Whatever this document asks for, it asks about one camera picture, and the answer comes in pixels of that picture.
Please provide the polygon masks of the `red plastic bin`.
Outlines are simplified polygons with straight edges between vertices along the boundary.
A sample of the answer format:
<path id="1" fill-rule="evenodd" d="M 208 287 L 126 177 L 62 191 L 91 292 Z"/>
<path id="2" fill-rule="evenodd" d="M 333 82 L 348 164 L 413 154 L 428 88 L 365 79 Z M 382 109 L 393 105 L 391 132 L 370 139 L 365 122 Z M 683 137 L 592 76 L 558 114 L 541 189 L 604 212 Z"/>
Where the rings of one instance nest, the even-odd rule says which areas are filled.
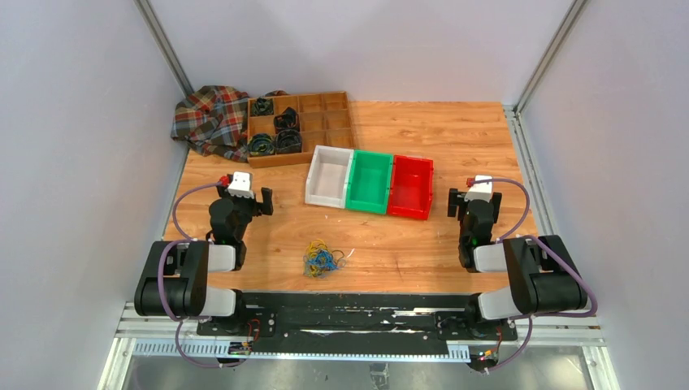
<path id="1" fill-rule="evenodd" d="M 427 220 L 433 200 L 433 161 L 395 154 L 387 214 Z"/>

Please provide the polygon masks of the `green plastic bin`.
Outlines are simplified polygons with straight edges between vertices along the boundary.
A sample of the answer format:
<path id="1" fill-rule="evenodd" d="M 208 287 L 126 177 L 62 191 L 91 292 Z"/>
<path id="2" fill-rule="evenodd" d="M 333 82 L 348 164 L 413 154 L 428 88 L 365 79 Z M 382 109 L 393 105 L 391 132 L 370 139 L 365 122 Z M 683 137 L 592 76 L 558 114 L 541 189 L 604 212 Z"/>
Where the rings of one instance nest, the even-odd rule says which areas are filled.
<path id="1" fill-rule="evenodd" d="M 354 150 L 345 208 L 385 215 L 392 180 L 393 155 Z"/>

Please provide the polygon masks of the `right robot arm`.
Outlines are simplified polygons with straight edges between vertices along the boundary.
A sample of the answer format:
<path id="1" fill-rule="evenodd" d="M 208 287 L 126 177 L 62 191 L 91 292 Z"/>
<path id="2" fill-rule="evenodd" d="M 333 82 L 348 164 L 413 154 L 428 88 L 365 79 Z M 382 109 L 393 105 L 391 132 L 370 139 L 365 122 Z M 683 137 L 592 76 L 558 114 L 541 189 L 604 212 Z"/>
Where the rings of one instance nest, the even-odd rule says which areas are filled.
<path id="1" fill-rule="evenodd" d="M 465 307 L 465 329 L 477 339 L 494 332 L 498 323 L 534 314 L 583 310 L 589 295 L 558 235 L 497 240 L 500 193 L 448 191 L 448 216 L 459 222 L 461 265 L 473 273 L 501 273 L 509 284 L 472 295 Z"/>

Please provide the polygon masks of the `wooden compartment tray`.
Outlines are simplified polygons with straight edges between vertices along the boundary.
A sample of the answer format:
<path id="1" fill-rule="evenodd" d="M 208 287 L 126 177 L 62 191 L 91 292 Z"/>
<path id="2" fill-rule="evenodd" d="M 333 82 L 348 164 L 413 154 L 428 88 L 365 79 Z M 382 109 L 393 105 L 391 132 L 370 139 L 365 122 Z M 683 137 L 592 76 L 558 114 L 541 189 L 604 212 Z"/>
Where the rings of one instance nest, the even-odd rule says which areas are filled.
<path id="1" fill-rule="evenodd" d="M 275 140 L 273 119 L 288 106 L 299 114 L 302 148 L 300 153 L 275 154 L 264 157 L 248 157 L 252 168 L 278 167 L 308 163 L 317 145 L 353 148 L 356 146 L 349 96 L 344 91 L 307 94 L 274 94 L 260 98 L 270 98 L 274 102 L 271 116 L 252 116 L 250 107 L 257 98 L 249 99 L 248 135 L 267 133 Z"/>

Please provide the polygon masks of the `plaid cloth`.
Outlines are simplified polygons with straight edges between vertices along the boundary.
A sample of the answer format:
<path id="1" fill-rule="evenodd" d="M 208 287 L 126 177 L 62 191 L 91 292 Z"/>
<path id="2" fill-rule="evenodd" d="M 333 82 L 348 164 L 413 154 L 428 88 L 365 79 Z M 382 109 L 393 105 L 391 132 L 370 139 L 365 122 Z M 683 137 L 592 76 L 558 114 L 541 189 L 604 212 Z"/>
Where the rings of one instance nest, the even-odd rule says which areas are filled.
<path id="1" fill-rule="evenodd" d="M 246 163 L 249 94 L 231 86 L 207 85 L 175 107 L 171 139 L 202 156 L 218 155 Z"/>

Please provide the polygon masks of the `white plastic bin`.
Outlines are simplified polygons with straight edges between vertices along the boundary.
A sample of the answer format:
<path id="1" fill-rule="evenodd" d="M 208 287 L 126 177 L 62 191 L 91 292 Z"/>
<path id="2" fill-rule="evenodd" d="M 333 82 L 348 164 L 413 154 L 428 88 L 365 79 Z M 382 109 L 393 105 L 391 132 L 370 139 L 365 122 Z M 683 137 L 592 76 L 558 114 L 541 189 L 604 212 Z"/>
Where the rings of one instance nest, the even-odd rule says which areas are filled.
<path id="1" fill-rule="evenodd" d="M 317 145 L 305 182 L 305 203 L 344 209 L 353 149 Z"/>

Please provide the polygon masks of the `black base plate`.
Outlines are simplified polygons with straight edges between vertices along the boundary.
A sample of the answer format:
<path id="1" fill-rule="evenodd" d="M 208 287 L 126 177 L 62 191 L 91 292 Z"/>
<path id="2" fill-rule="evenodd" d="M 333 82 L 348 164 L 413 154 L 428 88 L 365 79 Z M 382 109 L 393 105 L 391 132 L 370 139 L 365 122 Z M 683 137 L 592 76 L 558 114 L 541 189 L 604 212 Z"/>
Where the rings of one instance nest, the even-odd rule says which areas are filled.
<path id="1" fill-rule="evenodd" d="M 506 322 L 473 324 L 464 294 L 247 292 L 239 319 L 211 320 L 199 336 L 248 336 L 256 353 L 442 355 L 449 341 L 515 341 Z"/>

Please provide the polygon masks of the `aluminium frame rail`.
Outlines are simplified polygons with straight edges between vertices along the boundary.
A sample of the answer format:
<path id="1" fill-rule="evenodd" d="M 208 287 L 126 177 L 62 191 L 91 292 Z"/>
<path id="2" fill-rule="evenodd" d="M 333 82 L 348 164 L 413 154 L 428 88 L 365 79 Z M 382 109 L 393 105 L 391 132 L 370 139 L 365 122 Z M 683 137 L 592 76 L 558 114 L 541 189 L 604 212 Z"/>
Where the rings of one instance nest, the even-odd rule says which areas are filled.
<path id="1" fill-rule="evenodd" d="M 519 321 L 516 339 L 497 344 L 501 368 L 469 367 L 492 340 L 441 340 L 435 331 L 405 328 L 427 312 L 396 314 L 386 331 L 295 327 L 262 336 L 238 366 L 215 369 L 239 343 L 199 336 L 187 323 L 122 313 L 100 389 L 617 389 L 620 384 L 600 330 L 591 319 Z M 181 344 L 183 353 L 176 345 Z"/>

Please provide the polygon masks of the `rolled green-black belt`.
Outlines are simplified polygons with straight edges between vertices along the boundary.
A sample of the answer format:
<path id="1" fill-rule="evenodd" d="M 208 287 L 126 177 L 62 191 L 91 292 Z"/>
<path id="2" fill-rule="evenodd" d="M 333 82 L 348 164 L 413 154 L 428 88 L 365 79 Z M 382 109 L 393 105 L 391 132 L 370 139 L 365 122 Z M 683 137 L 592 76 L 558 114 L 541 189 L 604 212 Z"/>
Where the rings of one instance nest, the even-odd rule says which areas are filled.
<path id="1" fill-rule="evenodd" d="M 255 134 L 249 140 L 248 151 L 250 157 L 275 155 L 275 141 L 273 136 L 267 133 Z"/>

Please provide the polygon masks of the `rolled dark patterned belt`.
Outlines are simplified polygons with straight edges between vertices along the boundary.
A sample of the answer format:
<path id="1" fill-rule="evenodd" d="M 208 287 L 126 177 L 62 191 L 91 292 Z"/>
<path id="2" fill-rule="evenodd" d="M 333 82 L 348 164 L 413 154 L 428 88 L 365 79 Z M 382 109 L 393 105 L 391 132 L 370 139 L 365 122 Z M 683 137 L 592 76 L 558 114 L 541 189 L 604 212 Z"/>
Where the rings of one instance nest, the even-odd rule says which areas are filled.
<path id="1" fill-rule="evenodd" d="M 301 132 L 295 129 L 285 129 L 275 136 L 276 154 L 300 153 L 302 148 Z"/>

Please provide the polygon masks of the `rolled dark belt top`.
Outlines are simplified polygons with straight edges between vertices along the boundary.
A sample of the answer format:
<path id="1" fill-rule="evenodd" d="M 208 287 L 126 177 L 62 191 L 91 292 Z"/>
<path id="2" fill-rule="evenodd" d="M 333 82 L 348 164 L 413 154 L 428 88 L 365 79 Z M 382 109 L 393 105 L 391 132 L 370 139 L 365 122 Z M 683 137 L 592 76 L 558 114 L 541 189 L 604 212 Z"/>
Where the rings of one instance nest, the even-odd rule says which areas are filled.
<path id="1" fill-rule="evenodd" d="M 274 102 L 267 97 L 258 97 L 250 107 L 252 116 L 271 116 L 274 111 Z"/>

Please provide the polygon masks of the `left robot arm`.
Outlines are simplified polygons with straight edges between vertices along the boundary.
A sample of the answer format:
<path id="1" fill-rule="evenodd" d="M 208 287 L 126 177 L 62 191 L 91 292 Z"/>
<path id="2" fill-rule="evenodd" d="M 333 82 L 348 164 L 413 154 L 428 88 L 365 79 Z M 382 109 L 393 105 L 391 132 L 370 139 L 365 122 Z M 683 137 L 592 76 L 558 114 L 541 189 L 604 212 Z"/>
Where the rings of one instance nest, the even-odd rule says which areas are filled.
<path id="1" fill-rule="evenodd" d="M 272 190 L 261 188 L 262 200 L 230 193 L 228 184 L 204 184 L 182 195 L 173 204 L 172 215 L 188 195 L 216 189 L 219 198 L 209 206 L 210 233 L 203 240 L 158 240 L 149 250 L 136 286 L 134 307 L 140 316 L 166 316 L 173 321 L 214 317 L 228 335 L 238 336 L 249 325 L 241 306 L 241 292 L 212 288 L 211 272 L 239 271 L 247 247 L 244 234 L 254 218 L 273 214 Z"/>

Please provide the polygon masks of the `rolled dark belt middle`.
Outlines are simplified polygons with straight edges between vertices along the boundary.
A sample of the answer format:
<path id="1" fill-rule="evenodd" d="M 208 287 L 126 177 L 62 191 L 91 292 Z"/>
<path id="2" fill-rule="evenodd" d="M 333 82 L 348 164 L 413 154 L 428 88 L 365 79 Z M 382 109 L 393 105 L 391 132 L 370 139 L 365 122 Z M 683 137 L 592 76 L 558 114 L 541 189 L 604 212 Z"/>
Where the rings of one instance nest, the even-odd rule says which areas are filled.
<path id="1" fill-rule="evenodd" d="M 280 134 L 285 131 L 300 132 L 300 120 L 298 112 L 288 106 L 281 114 L 273 119 L 275 133 Z"/>

